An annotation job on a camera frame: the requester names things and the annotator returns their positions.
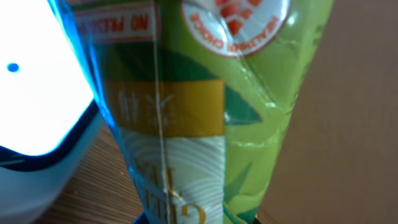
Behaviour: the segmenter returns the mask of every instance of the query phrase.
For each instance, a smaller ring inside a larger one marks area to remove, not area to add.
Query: round white logo
[[[182,1],[185,23],[203,46],[227,57],[262,49],[282,27],[291,0]]]

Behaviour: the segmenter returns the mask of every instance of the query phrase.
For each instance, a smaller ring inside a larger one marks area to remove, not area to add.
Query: white device
[[[0,223],[37,219],[103,124],[46,0],[0,7]]]

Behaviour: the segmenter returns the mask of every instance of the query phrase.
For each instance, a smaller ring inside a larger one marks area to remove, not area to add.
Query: red pyramid symbol
[[[247,1],[253,8],[257,8],[263,0],[214,0],[216,6],[221,7],[220,15],[225,19],[237,15],[237,19],[227,22],[232,35],[236,35],[242,28],[244,20],[249,19],[253,11],[250,7],[241,9],[241,2]]]

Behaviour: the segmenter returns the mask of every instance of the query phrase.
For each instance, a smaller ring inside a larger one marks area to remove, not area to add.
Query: white rectangular label
[[[159,8],[151,3],[76,12],[75,20],[79,34],[96,43],[150,41],[160,34]]]

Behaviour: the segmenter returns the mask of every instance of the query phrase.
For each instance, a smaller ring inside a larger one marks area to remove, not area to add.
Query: green packaging
[[[252,223],[333,0],[50,1],[151,223]]]

